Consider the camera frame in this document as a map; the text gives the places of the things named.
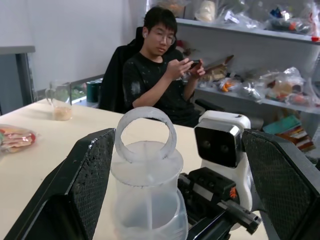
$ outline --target snack bag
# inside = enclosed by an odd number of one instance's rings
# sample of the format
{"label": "snack bag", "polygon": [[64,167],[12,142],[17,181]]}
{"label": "snack bag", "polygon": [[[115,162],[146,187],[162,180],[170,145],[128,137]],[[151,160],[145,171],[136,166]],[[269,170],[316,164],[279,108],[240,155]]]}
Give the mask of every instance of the snack bag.
{"label": "snack bag", "polygon": [[37,134],[29,129],[0,124],[0,151],[16,153],[32,146]]}

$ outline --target white table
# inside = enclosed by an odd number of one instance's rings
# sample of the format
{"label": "white table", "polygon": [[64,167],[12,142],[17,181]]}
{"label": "white table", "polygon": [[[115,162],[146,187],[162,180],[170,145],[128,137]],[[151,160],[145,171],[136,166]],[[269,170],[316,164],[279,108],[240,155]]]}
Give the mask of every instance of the white table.
{"label": "white table", "polygon": [[[4,156],[0,160],[0,239],[15,223],[43,179],[69,154],[77,140],[107,128],[116,128],[122,115],[99,109],[73,106],[73,119],[53,121],[51,107],[40,101],[0,117],[0,124],[28,128],[40,134],[36,145],[22,152]],[[175,126],[177,150],[184,159],[183,172],[201,166],[192,128]],[[169,130],[157,121],[139,119],[123,133],[123,143],[149,140],[166,142]],[[110,174],[95,240],[116,240],[111,221],[112,201],[115,197],[115,179]],[[251,236],[244,228],[232,232],[232,240],[267,240],[261,224]]]}

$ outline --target frosted plastic container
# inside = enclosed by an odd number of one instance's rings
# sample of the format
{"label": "frosted plastic container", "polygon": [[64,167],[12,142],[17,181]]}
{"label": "frosted plastic container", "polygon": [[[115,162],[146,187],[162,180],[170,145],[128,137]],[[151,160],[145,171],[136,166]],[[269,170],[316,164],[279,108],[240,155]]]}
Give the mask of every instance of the frosted plastic container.
{"label": "frosted plastic container", "polygon": [[[139,141],[124,146],[124,129],[139,118],[153,118],[169,128],[166,144]],[[117,180],[113,220],[119,240],[186,240],[188,219],[178,190],[183,158],[176,150],[177,135],[168,116],[153,107],[135,108],[120,120],[111,172]]]}

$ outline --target young man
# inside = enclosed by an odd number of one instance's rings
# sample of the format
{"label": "young man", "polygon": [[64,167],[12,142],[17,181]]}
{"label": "young man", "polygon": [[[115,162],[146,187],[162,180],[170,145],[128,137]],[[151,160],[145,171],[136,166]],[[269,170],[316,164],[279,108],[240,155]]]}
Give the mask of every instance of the young man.
{"label": "young man", "polygon": [[[200,112],[190,102],[198,79],[205,74],[203,62],[183,59],[174,50],[165,54],[176,41],[177,21],[170,10],[154,7],[145,16],[141,51],[123,68],[123,89],[128,108],[155,107],[165,112],[174,124],[195,127]],[[187,84],[183,77],[190,73]]]}

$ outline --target hand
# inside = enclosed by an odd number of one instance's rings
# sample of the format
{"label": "hand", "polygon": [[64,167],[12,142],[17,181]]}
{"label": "hand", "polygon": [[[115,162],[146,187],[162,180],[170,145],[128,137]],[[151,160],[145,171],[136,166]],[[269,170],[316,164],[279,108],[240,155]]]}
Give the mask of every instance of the hand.
{"label": "hand", "polygon": [[166,69],[165,75],[174,81],[183,75],[190,69],[193,61],[189,61],[189,58],[186,58],[182,61],[172,60],[169,62],[168,67]]}
{"label": "hand", "polygon": [[203,65],[204,65],[204,61],[200,59],[199,64],[196,65],[194,68],[190,69],[189,73],[191,74],[193,79],[199,79],[201,76],[206,74]]}

